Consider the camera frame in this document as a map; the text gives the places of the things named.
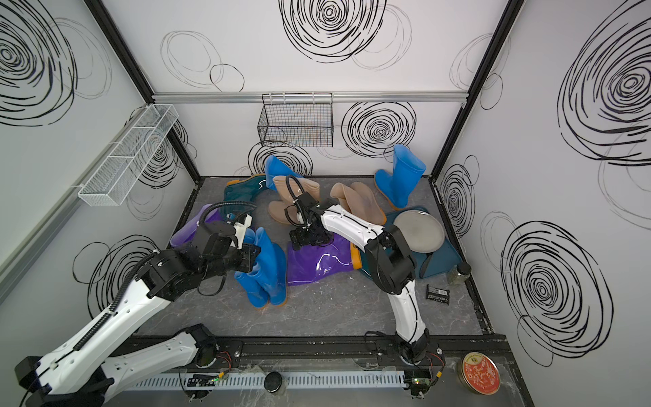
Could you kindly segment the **blue rain boot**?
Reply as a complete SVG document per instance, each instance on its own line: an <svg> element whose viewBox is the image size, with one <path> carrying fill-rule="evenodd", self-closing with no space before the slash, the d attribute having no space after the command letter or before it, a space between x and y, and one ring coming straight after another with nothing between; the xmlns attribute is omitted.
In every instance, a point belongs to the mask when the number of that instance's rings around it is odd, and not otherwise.
<svg viewBox="0 0 651 407"><path fill-rule="evenodd" d="M276 191L276 185L274 183L274 178L276 176L296 176L297 178L302 178L300 174L294 172L289 166L284 164L274 155L269 156L265 160L264 174L267 188L273 191Z"/></svg>
<svg viewBox="0 0 651 407"><path fill-rule="evenodd" d="M274 306L287 301L287 260L282 248L271 241L263 227L256 230L254 244L261 249L252 276L269 295Z"/></svg>
<svg viewBox="0 0 651 407"><path fill-rule="evenodd" d="M259 227L255 231L253 229L247 230L244 237L244 242L248 244L257 244L259 238L262 237L263 232L263 227ZM247 294L249 302L256 309L262 309L266 307L270 301L269 294L264 290L264 288L256 279L256 276L259 275L260 271L261 267L256 259L252 265L251 271L248 273L237 271L235 273L236 281L242 286Z"/></svg>
<svg viewBox="0 0 651 407"><path fill-rule="evenodd" d="M396 210L406 208L409 197L425 173L427 166L406 146L393 149L393 171L379 170L374 183L379 192Z"/></svg>

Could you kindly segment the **purple rain boot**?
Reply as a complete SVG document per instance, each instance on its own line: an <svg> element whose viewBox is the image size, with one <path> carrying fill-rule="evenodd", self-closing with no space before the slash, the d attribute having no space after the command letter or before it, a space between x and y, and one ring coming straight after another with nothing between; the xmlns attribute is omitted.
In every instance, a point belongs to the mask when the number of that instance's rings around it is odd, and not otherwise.
<svg viewBox="0 0 651 407"><path fill-rule="evenodd" d="M288 244L288 286L317 283L334 274L361 268L360 250L337 234L325 245L307 245L296 250Z"/></svg>
<svg viewBox="0 0 651 407"><path fill-rule="evenodd" d="M191 242L198 230L198 222L201 215L207 210L210 205L204 205L201 210L191 218L179 231L177 231L170 240L170 246L173 248L181 247L184 244ZM206 223L224 220L218 209L211 211L205 219Z"/></svg>

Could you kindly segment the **beige rain boot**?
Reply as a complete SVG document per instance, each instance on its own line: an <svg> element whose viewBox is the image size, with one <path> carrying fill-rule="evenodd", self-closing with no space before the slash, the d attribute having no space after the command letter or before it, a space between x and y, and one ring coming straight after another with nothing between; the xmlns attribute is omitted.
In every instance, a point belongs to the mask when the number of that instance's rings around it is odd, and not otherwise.
<svg viewBox="0 0 651 407"><path fill-rule="evenodd" d="M306 178L293 180L290 177L290 188L288 188L287 179L287 176L275 176L273 178L280 201L272 201L267 207L270 217L283 225L299 222L298 210L293 204L294 198L290 192L293 192L295 197L308 193L314 200L320 201L320 184L318 182Z"/></svg>
<svg viewBox="0 0 651 407"><path fill-rule="evenodd" d="M376 225L385 225L387 222L386 214L377 203L373 191L362 182L355 181L350 185L338 182L332 187L330 196L335 198L344 210L367 222Z"/></svg>

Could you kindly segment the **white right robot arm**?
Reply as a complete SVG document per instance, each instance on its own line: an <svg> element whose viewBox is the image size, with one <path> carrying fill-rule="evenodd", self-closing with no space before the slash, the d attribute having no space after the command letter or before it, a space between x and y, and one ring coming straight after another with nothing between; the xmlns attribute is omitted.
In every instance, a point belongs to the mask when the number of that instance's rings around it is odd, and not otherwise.
<svg viewBox="0 0 651 407"><path fill-rule="evenodd" d="M373 224L332 199L318 202L309 193L294 198L293 206L298 212L290 232L293 247L322 245L337 234L360 249L372 281L388 295L401 358L412 365L420 363L426 356L430 334L415 294L416 262L399 228Z"/></svg>

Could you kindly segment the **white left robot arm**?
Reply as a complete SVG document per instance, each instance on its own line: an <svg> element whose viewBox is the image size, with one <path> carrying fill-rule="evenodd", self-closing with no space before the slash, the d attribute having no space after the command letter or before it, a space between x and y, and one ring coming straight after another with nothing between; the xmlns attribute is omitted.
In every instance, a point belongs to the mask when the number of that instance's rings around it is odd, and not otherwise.
<svg viewBox="0 0 651 407"><path fill-rule="evenodd" d="M252 271L261 252L244 241L255 204L238 201L233 220L207 222L229 202L214 203L197 221L193 239L177 248L153 251L127 272L112 303L71 339L41 357L15 366L25 390L23 406L101 406L126 388L180 366L210 367L220 359L219 344L202 324L180 330L146 349L114 352L141 325L214 276Z"/></svg>

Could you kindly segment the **dark green rain boot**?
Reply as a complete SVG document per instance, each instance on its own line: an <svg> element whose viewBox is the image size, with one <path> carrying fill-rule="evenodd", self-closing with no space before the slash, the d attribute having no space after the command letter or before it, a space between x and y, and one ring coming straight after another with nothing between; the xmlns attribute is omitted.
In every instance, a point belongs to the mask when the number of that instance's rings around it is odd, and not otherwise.
<svg viewBox="0 0 651 407"><path fill-rule="evenodd" d="M229 181L224 190L224 202L249 202L254 203L263 191L266 191L267 182L265 174L258 174L243 180ZM227 219L234 219L239 215L252 215L254 208L247 205L227 205L220 208L220 214Z"/></svg>

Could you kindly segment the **grey round plate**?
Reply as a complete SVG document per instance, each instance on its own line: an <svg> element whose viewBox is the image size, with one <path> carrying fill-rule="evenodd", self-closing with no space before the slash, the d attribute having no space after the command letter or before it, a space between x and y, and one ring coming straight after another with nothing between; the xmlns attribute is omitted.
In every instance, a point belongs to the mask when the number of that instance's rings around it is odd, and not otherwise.
<svg viewBox="0 0 651 407"><path fill-rule="evenodd" d="M407 210L399 214L393 225L413 252L428 254L439 250L445 241L444 228L439 220L422 210Z"/></svg>

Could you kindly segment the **black round knob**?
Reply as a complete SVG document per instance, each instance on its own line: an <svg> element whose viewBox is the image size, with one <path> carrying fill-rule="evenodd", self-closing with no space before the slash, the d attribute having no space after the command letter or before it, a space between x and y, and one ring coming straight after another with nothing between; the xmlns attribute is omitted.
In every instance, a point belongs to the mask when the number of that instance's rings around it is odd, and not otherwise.
<svg viewBox="0 0 651 407"><path fill-rule="evenodd" d="M269 372L264 378L264 389L268 393L277 393L283 386L283 376L278 371Z"/></svg>

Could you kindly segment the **small black packet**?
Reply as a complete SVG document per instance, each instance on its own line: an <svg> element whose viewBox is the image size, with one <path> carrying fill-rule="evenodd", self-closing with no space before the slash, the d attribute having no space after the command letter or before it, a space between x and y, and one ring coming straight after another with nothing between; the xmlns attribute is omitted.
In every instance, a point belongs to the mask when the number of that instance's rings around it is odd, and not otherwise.
<svg viewBox="0 0 651 407"><path fill-rule="evenodd" d="M437 303L450 304L450 290L427 285L426 299Z"/></svg>

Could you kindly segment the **small glass jar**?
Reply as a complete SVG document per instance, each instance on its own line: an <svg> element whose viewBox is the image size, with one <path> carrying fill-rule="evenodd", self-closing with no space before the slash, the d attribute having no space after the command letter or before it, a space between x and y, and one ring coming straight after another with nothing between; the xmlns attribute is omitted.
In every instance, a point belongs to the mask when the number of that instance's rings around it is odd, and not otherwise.
<svg viewBox="0 0 651 407"><path fill-rule="evenodd" d="M461 285L466 282L472 272L471 266L466 262L461 262L452 267L447 273L447 281L449 285Z"/></svg>

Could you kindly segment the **red round tin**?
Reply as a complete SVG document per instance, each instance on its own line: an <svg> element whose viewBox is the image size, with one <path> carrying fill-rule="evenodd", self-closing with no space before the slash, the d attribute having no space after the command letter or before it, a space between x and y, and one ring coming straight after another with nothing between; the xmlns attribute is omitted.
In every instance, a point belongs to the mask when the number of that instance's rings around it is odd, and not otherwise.
<svg viewBox="0 0 651 407"><path fill-rule="evenodd" d="M456 372L460 383L472 393L490 396L501 387L498 367L486 354L469 352L457 364Z"/></svg>

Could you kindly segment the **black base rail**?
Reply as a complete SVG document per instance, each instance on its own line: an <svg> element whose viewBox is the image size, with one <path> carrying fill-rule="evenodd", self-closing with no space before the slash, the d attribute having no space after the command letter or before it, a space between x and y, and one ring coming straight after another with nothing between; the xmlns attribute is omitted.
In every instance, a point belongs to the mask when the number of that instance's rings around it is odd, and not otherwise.
<svg viewBox="0 0 651 407"><path fill-rule="evenodd" d="M409 366L404 345L394 336L368 333L362 336L329 337L214 337L219 350L232 358L231 366L245 361L343 360L369 361L379 366ZM511 352L504 335L432 336L420 360L422 365L461 357L478 351L487 355Z"/></svg>

